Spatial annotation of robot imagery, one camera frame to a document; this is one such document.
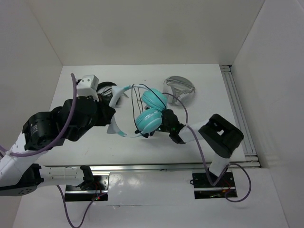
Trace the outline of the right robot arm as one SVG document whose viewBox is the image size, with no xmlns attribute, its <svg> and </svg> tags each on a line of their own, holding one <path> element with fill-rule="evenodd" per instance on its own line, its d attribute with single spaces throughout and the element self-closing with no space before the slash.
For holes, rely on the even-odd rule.
<svg viewBox="0 0 304 228">
<path fill-rule="evenodd" d="M 208 169 L 207 180 L 212 186 L 218 186 L 224 180 L 230 157 L 244 139 L 243 133 L 219 114 L 212 115 L 207 121 L 188 125 L 179 122 L 171 109 L 162 111 L 162 124 L 158 131 L 169 133 L 176 144 L 195 141 L 203 163 L 206 163 L 200 140 L 204 140 L 215 152 Z"/>
</svg>

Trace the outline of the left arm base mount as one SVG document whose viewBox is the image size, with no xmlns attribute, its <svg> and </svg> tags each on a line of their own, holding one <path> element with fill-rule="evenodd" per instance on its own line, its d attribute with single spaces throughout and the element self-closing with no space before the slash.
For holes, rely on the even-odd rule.
<svg viewBox="0 0 304 228">
<path fill-rule="evenodd" d="M 79 167 L 80 183 L 66 185 L 64 196 L 66 202 L 108 201 L 110 173 L 93 172 L 87 165 Z"/>
</svg>

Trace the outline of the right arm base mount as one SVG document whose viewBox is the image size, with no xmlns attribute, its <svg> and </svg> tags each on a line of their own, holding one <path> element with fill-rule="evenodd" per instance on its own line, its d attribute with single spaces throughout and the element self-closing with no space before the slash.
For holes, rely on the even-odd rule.
<svg viewBox="0 0 304 228">
<path fill-rule="evenodd" d="M 190 184 L 194 188 L 194 199 L 236 198 L 236 184 L 232 172 L 226 172 L 216 186 L 212 186 L 205 172 L 192 173 Z"/>
</svg>

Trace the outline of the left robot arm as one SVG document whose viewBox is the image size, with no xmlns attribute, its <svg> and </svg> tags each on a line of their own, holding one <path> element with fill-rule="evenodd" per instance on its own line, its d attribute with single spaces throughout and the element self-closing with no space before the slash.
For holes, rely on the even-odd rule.
<svg viewBox="0 0 304 228">
<path fill-rule="evenodd" d="M 25 156 L 46 146 L 62 146 L 64 141 L 78 141 L 95 126 L 111 123 L 115 109 L 80 96 L 66 100 L 63 106 L 31 116 L 23 125 L 15 144 L 0 161 L 0 194 L 23 196 L 49 185 L 72 185 L 87 190 L 94 177 L 87 165 L 50 168 L 36 163 L 40 155 Z"/>
</svg>

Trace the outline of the teal cat-ear headphones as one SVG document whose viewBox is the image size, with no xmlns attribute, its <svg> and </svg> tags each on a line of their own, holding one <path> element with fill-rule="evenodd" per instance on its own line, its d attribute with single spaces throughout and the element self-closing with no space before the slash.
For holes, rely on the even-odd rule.
<svg viewBox="0 0 304 228">
<path fill-rule="evenodd" d="M 125 87 L 112 86 L 112 98 L 109 106 L 115 108 L 118 99 L 123 93 L 134 88 L 145 89 L 142 94 L 141 100 L 148 107 L 137 118 L 134 119 L 136 132 L 133 134 L 127 134 L 123 132 L 117 125 L 115 116 L 112 116 L 111 123 L 108 125 L 108 134 L 117 134 L 121 137 L 136 138 L 141 136 L 147 136 L 150 133 L 156 131 L 162 124 L 162 112 L 167 109 L 167 98 L 158 90 L 151 89 L 144 84 L 128 85 Z"/>
</svg>

